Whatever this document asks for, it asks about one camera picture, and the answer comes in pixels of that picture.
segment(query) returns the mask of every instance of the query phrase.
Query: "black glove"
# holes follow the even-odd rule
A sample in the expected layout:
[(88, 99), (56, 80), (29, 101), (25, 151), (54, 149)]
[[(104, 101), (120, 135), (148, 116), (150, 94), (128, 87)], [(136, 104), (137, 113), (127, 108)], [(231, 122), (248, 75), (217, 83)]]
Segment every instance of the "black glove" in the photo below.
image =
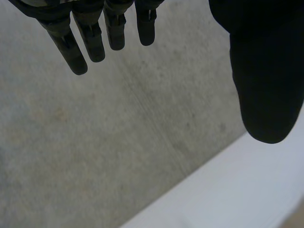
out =
[(110, 47), (124, 47), (124, 13), (135, 1), (140, 41), (147, 46), (155, 37), (156, 8), (164, 0), (9, 0), (25, 15), (36, 18), (47, 30), (71, 70), (87, 72), (86, 61), (70, 29), (70, 12), (79, 28), (86, 50), (93, 62), (105, 58), (98, 19), (104, 10)]
[(230, 33), (230, 59), (242, 118), (265, 143), (282, 141), (304, 99), (304, 1), (209, 0)]

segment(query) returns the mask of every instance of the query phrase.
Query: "concrete floor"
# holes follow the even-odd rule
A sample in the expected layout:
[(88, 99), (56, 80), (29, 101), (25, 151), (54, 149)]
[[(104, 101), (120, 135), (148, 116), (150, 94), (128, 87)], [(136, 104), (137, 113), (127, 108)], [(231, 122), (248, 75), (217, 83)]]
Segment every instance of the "concrete floor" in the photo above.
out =
[[(0, 2), (0, 227), (117, 228), (244, 131), (228, 34), (207, 0), (166, 0), (156, 41), (74, 75), (47, 32)], [(103, 16), (100, 23), (105, 28)]]

